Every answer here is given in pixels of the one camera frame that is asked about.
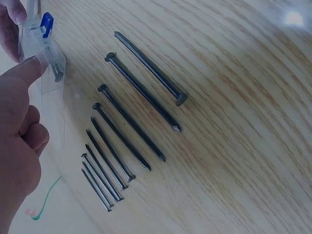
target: blue plastic tab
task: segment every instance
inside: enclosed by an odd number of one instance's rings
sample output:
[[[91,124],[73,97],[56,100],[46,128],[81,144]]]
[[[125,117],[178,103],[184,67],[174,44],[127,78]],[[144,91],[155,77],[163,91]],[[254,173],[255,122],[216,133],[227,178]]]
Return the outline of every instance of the blue plastic tab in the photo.
[[[40,24],[40,27],[45,27],[45,33],[43,34],[42,38],[47,38],[49,36],[50,31],[53,28],[53,21],[54,18],[49,12],[44,13]]]

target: wooden table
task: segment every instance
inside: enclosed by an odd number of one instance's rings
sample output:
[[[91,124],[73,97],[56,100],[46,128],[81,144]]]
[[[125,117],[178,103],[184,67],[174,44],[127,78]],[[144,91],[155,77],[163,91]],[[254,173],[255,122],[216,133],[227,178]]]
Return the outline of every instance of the wooden table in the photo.
[[[310,1],[43,0],[45,11],[55,17],[53,36],[68,62],[65,149],[55,161],[103,233],[312,232]],[[114,31],[188,93],[182,106]],[[104,61],[108,52],[116,52],[175,117],[181,134]],[[97,92],[102,83],[164,152],[166,163]],[[92,110],[95,101],[144,155],[151,173]],[[91,116],[137,176],[110,213],[80,171],[89,142],[85,129],[100,142]]]

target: steel nail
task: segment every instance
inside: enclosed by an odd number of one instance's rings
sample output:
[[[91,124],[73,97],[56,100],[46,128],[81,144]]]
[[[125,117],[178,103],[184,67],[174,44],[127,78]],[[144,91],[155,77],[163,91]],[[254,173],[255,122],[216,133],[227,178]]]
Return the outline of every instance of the steel nail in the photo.
[[[107,212],[112,211],[111,208],[105,203],[105,201],[103,200],[103,198],[101,197],[99,191],[97,190],[97,188],[95,187],[95,185],[91,182],[91,179],[88,177],[88,175],[86,174],[86,172],[82,169],[81,170],[82,173],[84,174],[84,176],[86,177],[86,179],[88,180],[88,182],[90,183],[90,185],[92,186],[92,188],[94,189],[94,191],[97,193],[99,199],[101,200],[103,206],[106,208]]]
[[[97,175],[97,178],[101,181],[101,183],[103,184],[103,186],[106,188],[106,190],[109,192],[109,194],[113,197],[113,199],[118,202],[118,197],[115,195],[115,193],[112,191],[112,189],[109,187],[109,185],[104,181],[104,179],[102,178],[102,176],[98,173],[98,171],[94,168],[92,162],[90,161],[89,157],[87,154],[82,154],[81,156],[82,158],[84,158],[87,162],[87,164],[89,165],[89,167],[92,169],[92,171]]]
[[[187,99],[187,95],[177,89],[156,67],[156,65],[143,54],[131,41],[129,41],[121,32],[114,32],[118,38],[147,68],[153,75],[168,89],[168,91],[176,98],[176,106],[180,106]]]
[[[133,75],[130,74],[129,71],[124,69],[125,66],[116,58],[115,53],[108,53],[105,61],[111,62],[176,132],[181,132],[181,127],[177,121],[165,110],[165,108],[161,106],[161,104],[145,89],[145,87]]]
[[[96,119],[94,117],[91,117],[91,122],[92,122],[93,126],[95,127],[95,129],[97,130],[97,133],[101,136],[102,140],[107,145],[107,148],[110,150],[110,152],[112,153],[112,155],[114,156],[114,158],[118,162],[122,171],[127,176],[128,182],[135,179],[136,176],[134,174],[132,174],[132,172],[129,170],[129,168],[125,165],[124,161],[118,156],[118,154],[116,153],[116,151],[112,147],[111,143],[109,142],[108,138],[106,137],[106,135],[104,134],[103,130],[101,129],[101,127],[99,126],[98,122],[96,121]]]
[[[112,190],[114,191],[115,195],[117,196],[117,199],[115,201],[121,201],[124,198],[120,195],[120,193],[117,191],[117,189],[115,188],[114,184],[112,183],[111,179],[109,178],[109,176],[107,175],[107,173],[105,172],[105,170],[103,169],[102,165],[100,164],[100,162],[98,161],[97,157],[95,156],[95,154],[93,153],[93,151],[91,150],[89,145],[85,145],[87,151],[89,152],[89,154],[91,155],[91,157],[93,158],[94,162],[96,162],[97,167],[100,169],[100,171],[102,172],[102,175],[104,176],[104,178],[106,179],[107,183],[109,184],[109,186],[112,188]]]
[[[106,121],[106,123],[110,126],[110,128],[114,131],[114,133],[119,137],[119,139],[127,146],[127,148],[131,151],[131,153],[136,157],[136,159],[142,164],[144,168],[149,171],[152,171],[151,166],[147,163],[147,161],[143,158],[143,156],[139,153],[139,151],[127,140],[127,138],[118,130],[118,128],[111,122],[111,120],[107,117],[107,115],[101,109],[100,104],[95,103],[92,108],[97,110],[97,112],[102,116],[102,118]]]
[[[102,190],[102,188],[98,184],[97,180],[94,178],[94,176],[91,173],[90,169],[88,168],[87,164],[84,161],[82,161],[82,164],[83,164],[84,168],[87,170],[87,172],[89,173],[89,175],[91,176],[92,180],[94,181],[94,183],[97,186],[97,188],[99,189],[99,191],[102,193],[106,203],[109,205],[110,208],[113,207],[114,206],[113,203],[108,199],[105,192]]]
[[[105,161],[105,163],[107,164],[108,168],[111,170],[111,172],[113,173],[115,179],[118,181],[119,185],[121,186],[121,190],[125,190],[127,189],[129,186],[125,184],[125,182],[123,182],[122,178],[120,177],[120,175],[118,174],[118,172],[116,171],[116,169],[113,167],[113,165],[111,164],[111,162],[108,160],[108,157],[105,155],[105,153],[102,151],[101,147],[99,146],[99,144],[97,143],[97,141],[95,140],[94,136],[92,135],[92,133],[90,132],[90,130],[86,130],[86,133],[88,135],[88,137],[90,138],[90,140],[92,141],[92,143],[94,144],[95,148],[97,149],[98,153],[101,155],[101,157],[103,158],[103,160]]]
[[[50,47],[46,47],[45,49],[48,51],[49,56],[51,58],[53,58],[53,54],[52,54],[52,51],[51,51]],[[64,76],[64,73],[60,70],[58,63],[57,62],[52,62],[51,63],[51,68],[52,68],[53,74],[55,76],[55,82],[60,82],[61,79]]]
[[[121,107],[117,100],[109,93],[107,86],[102,84],[97,89],[99,92],[103,92],[104,95],[109,99],[109,101],[115,106],[115,108],[121,113],[121,115],[129,122],[133,129],[140,135],[140,137],[145,141],[145,143],[154,151],[157,157],[165,162],[166,157],[160,151],[160,149],[152,142],[152,140],[146,135],[146,133],[138,126],[134,119]]]

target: green wire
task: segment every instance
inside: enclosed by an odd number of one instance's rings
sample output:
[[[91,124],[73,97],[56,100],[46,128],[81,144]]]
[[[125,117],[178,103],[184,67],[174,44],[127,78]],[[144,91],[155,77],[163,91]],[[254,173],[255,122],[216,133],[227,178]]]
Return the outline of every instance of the green wire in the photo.
[[[33,220],[38,220],[38,219],[40,219],[40,217],[41,217],[41,215],[42,215],[42,212],[43,212],[43,210],[44,210],[44,207],[45,207],[45,203],[47,202],[49,193],[50,193],[50,191],[53,189],[53,187],[58,183],[58,181],[59,181],[60,179],[62,179],[62,176],[60,176],[60,177],[53,183],[53,185],[51,186],[51,188],[49,189],[48,194],[47,194],[47,196],[45,197],[43,207],[42,207],[41,211],[39,212],[39,214],[38,214],[37,216],[35,216],[35,217],[33,217],[32,215],[30,215],[31,218],[32,218]]]

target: plastic packaging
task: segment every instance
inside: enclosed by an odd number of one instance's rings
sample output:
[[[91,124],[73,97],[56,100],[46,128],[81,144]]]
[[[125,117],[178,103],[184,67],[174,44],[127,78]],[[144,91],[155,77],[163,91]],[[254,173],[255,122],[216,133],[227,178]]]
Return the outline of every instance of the plastic packaging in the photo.
[[[66,60],[60,47],[53,41],[53,17],[34,15],[34,1],[29,0],[27,21],[20,28],[20,61],[36,55],[42,64],[42,77],[30,88],[31,104],[41,113],[41,123],[48,129],[50,145],[58,150],[64,146],[63,89]]]

